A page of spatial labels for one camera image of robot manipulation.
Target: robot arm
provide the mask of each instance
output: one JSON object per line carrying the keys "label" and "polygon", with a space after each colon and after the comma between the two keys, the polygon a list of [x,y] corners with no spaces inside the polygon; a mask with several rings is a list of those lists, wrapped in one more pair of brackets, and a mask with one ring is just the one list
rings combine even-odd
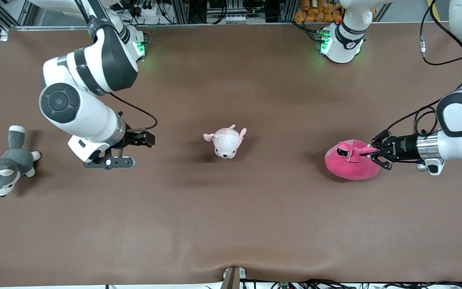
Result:
{"label": "robot arm", "polygon": [[[451,32],[462,42],[462,0],[451,0],[449,19]],[[446,160],[462,159],[462,85],[438,102],[436,117],[442,129],[429,135],[395,137],[387,130],[381,132],[372,140],[371,146],[379,152],[371,159],[386,169],[392,163],[413,161],[418,170],[439,175]],[[388,161],[381,162],[379,156]]]}
{"label": "robot arm", "polygon": [[328,31],[326,43],[320,47],[320,53],[336,63],[350,62],[359,53],[363,37],[372,23],[370,8],[378,4],[387,4],[395,0],[340,0],[345,15],[340,23],[332,23],[323,30]]}
{"label": "robot arm", "polygon": [[[132,86],[138,75],[134,48],[124,44],[99,0],[79,1],[94,44],[44,63],[41,112],[72,135],[68,144],[85,167],[132,167],[133,159],[114,158],[111,148],[150,147],[154,136],[127,132],[121,116],[98,97]],[[102,152],[106,155],[99,158]]]}

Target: white pink pig plush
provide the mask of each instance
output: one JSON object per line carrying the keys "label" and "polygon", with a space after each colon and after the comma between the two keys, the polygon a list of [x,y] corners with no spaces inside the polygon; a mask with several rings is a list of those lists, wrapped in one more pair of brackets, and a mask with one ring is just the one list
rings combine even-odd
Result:
{"label": "white pink pig plush", "polygon": [[223,159],[232,159],[236,155],[236,150],[242,144],[243,136],[247,132],[247,128],[243,128],[240,133],[234,130],[233,124],[229,128],[221,128],[214,134],[204,134],[206,141],[213,141],[215,146],[215,154]]}

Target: pink round plush toy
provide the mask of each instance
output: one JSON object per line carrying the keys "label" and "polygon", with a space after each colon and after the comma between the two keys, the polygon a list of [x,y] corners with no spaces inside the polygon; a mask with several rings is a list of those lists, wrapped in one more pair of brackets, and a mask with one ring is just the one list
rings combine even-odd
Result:
{"label": "pink round plush toy", "polygon": [[366,143],[357,139],[341,141],[327,151],[326,167],[343,179],[370,179],[379,172],[380,167],[367,155],[377,151],[376,148],[369,148]]}
{"label": "pink round plush toy", "polygon": [[214,134],[203,135],[206,141],[213,141],[215,154],[223,159],[232,159],[235,157],[236,150],[242,144],[243,136],[247,132],[247,128],[242,128],[240,133],[233,128],[235,128],[234,124],[229,128],[221,128]]}

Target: brown cloth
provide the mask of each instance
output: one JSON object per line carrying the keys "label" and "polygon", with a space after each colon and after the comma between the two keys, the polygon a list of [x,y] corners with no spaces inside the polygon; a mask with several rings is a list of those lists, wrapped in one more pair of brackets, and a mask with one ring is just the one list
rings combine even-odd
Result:
{"label": "brown cloth", "polygon": [[[288,25],[158,29],[134,86],[116,93],[158,117],[156,146],[126,148],[136,168],[110,171],[83,168],[38,105],[44,61],[88,34],[12,31],[0,42],[0,156],[12,124],[43,156],[0,197],[0,286],[214,282],[230,265],[277,281],[462,280],[462,161],[438,177],[395,164],[362,182],[324,166],[338,141],[368,141],[460,83],[460,62],[421,60],[418,27],[373,24],[342,65]],[[431,59],[461,55],[433,25],[426,41]],[[151,124],[101,100],[132,127]],[[203,134],[231,124],[247,134],[219,159]]]}

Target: plush toy eyes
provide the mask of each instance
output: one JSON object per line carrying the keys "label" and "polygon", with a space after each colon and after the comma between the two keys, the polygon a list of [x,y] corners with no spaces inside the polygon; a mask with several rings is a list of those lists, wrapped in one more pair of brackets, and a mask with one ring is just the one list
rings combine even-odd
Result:
{"label": "plush toy eyes", "polygon": [[338,153],[338,155],[341,155],[341,156],[348,156],[350,154],[349,151],[340,150],[340,149],[337,149],[336,153]]}

